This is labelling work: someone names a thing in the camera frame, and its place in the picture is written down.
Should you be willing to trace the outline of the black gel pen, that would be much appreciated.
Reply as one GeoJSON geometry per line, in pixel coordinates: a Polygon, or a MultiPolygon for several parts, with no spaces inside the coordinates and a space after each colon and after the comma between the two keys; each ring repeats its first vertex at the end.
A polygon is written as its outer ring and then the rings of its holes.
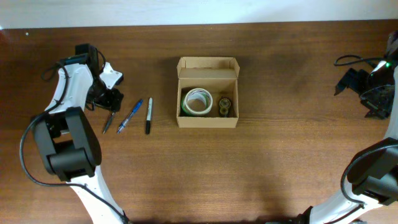
{"type": "Polygon", "coordinates": [[[111,112],[106,120],[105,126],[103,128],[103,134],[105,134],[107,132],[107,130],[109,129],[109,127],[111,126],[113,119],[115,117],[116,113],[115,112],[111,112]]]}

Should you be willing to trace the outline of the blue gel pen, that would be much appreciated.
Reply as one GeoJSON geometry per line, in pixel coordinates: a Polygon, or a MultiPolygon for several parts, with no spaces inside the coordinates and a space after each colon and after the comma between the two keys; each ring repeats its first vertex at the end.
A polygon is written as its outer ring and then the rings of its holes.
{"type": "Polygon", "coordinates": [[[122,130],[127,126],[128,122],[131,120],[131,118],[137,113],[141,105],[143,104],[144,100],[139,100],[136,105],[133,107],[133,109],[129,112],[129,114],[126,116],[126,118],[121,122],[119,125],[116,133],[120,134],[122,130]]]}

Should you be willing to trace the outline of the black sharpie marker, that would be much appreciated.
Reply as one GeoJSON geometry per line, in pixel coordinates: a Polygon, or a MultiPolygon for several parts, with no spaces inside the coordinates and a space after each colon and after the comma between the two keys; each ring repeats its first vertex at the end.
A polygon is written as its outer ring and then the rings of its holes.
{"type": "Polygon", "coordinates": [[[149,98],[148,107],[147,107],[147,116],[146,116],[146,128],[145,134],[150,134],[151,129],[151,119],[152,119],[152,106],[153,106],[153,98],[149,98]]]}

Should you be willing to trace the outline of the cardboard box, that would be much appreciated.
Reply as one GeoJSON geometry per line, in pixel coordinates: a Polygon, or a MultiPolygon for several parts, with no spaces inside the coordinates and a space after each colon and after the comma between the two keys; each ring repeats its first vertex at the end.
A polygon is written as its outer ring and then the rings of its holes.
{"type": "Polygon", "coordinates": [[[177,64],[177,124],[180,128],[235,128],[239,119],[238,78],[234,57],[181,57],[177,64]],[[227,118],[218,102],[227,97],[227,118]]]}

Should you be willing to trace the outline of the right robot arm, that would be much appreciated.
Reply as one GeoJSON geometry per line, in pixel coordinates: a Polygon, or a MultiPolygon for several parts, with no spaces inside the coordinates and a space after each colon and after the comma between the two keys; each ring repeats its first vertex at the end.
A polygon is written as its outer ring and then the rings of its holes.
{"type": "Polygon", "coordinates": [[[359,95],[368,118],[389,119],[382,141],[358,152],[344,170],[340,189],[326,202],[311,206],[291,223],[359,223],[359,217],[397,201],[397,32],[389,34],[381,58],[355,55],[372,72],[349,69],[335,94],[349,88],[359,95]]]}

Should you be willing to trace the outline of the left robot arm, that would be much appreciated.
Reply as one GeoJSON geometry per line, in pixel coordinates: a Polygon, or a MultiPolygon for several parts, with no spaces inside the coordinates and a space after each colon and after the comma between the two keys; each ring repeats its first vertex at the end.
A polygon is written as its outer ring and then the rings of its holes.
{"type": "Polygon", "coordinates": [[[101,146],[85,109],[117,113],[124,95],[116,88],[123,74],[91,44],[51,68],[58,74],[53,98],[27,127],[38,147],[45,170],[59,178],[48,187],[69,187],[85,206],[93,223],[129,223],[113,199],[101,171],[101,146]]]}

